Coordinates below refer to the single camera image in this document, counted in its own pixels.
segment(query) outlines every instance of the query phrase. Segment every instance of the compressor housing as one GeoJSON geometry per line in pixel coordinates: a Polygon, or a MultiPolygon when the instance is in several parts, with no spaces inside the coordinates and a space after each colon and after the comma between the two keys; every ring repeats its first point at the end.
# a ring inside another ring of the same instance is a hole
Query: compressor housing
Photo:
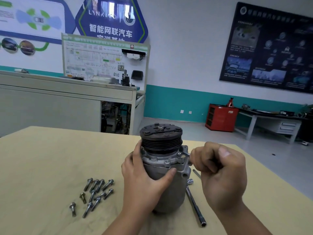
{"type": "Polygon", "coordinates": [[[182,145],[182,129],[173,124],[155,123],[140,130],[142,161],[150,178],[162,178],[170,168],[177,172],[173,182],[162,194],[155,212],[170,213],[178,209],[185,199],[190,176],[188,146],[182,145]]]}

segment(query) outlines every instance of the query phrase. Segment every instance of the wall poster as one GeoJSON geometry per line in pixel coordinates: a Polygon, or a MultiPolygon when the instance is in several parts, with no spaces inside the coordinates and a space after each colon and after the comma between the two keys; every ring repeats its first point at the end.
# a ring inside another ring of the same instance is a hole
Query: wall poster
{"type": "Polygon", "coordinates": [[[313,19],[237,3],[220,80],[313,94],[313,19]]]}

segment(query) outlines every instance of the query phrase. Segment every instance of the red tool cabinet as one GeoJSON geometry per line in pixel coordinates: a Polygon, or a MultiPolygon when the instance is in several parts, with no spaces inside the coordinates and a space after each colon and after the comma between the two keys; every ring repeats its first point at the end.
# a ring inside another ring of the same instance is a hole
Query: red tool cabinet
{"type": "Polygon", "coordinates": [[[239,109],[210,104],[205,126],[210,130],[233,132],[239,109]]]}

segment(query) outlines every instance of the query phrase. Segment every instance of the training display board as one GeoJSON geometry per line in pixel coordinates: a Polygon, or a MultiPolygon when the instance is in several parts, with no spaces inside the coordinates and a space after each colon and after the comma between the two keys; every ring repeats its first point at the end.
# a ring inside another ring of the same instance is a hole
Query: training display board
{"type": "Polygon", "coordinates": [[[83,77],[91,81],[94,76],[115,78],[119,83],[124,70],[130,84],[140,87],[145,93],[150,54],[150,45],[87,37],[81,35],[62,35],[63,71],[68,77],[83,77]],[[125,52],[141,52],[146,55],[131,59],[125,52]],[[133,71],[142,71],[142,80],[132,79],[133,71]]]}
{"type": "Polygon", "coordinates": [[[313,19],[237,3],[220,80],[313,93],[313,19]]]}

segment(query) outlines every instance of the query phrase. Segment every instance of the right hand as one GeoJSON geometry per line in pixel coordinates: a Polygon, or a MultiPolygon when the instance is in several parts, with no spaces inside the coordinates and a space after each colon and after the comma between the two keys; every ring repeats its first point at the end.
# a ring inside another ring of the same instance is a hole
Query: right hand
{"type": "Polygon", "coordinates": [[[215,213],[236,209],[243,204],[247,172],[242,153],[218,143],[206,142],[203,147],[191,151],[190,161],[201,171],[203,193],[215,213]],[[219,171],[210,161],[213,158],[223,165],[219,171]]]}

